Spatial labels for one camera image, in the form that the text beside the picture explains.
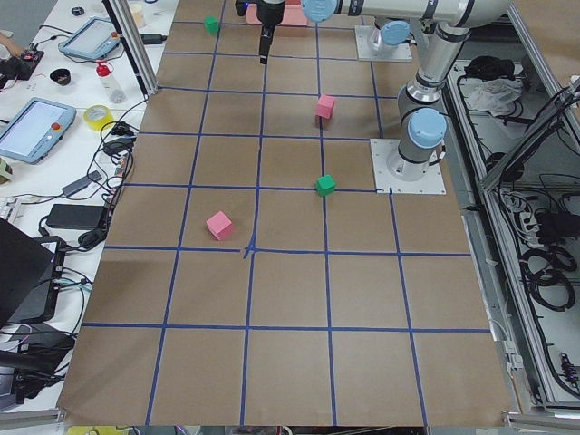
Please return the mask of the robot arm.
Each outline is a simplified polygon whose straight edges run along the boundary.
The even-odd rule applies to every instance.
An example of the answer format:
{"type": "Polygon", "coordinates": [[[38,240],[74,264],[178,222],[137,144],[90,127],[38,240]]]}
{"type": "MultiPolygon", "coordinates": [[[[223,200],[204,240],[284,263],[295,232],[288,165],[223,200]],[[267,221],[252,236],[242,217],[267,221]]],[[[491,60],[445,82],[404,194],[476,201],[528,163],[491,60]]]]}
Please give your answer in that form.
{"type": "Polygon", "coordinates": [[[403,19],[376,17],[369,36],[369,45],[375,53],[401,44],[415,45],[410,22],[403,19]]]}
{"type": "Polygon", "coordinates": [[[398,96],[402,137],[387,158],[397,179],[422,179],[430,157],[442,143],[447,122],[432,105],[470,30],[491,23],[508,11],[509,1],[303,1],[305,16],[317,23],[333,15],[371,15],[379,18],[421,19],[436,23],[427,53],[416,75],[398,96]]]}

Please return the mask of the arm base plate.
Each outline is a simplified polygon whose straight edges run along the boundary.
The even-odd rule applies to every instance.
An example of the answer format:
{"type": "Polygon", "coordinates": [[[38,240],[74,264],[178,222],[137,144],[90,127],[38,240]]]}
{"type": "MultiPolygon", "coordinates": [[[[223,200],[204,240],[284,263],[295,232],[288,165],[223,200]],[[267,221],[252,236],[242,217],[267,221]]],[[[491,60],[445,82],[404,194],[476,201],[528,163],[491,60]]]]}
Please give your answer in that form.
{"type": "Polygon", "coordinates": [[[375,190],[380,194],[445,195],[446,188],[434,150],[428,162],[409,163],[399,154],[399,140],[371,139],[375,190]]]}
{"type": "Polygon", "coordinates": [[[354,28],[357,56],[364,62],[410,63],[412,54],[407,38],[383,38],[374,25],[356,25],[354,28]]]}

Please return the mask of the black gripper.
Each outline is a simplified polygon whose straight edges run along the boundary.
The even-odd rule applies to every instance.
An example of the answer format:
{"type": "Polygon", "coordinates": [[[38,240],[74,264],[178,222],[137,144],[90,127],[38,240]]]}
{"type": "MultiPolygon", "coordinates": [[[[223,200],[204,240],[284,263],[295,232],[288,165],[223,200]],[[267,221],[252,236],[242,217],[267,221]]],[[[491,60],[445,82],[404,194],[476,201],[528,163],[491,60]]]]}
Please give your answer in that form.
{"type": "Polygon", "coordinates": [[[257,0],[256,16],[263,25],[259,39],[259,62],[267,64],[272,42],[274,40],[275,26],[281,24],[284,18],[285,0],[257,0]]]}

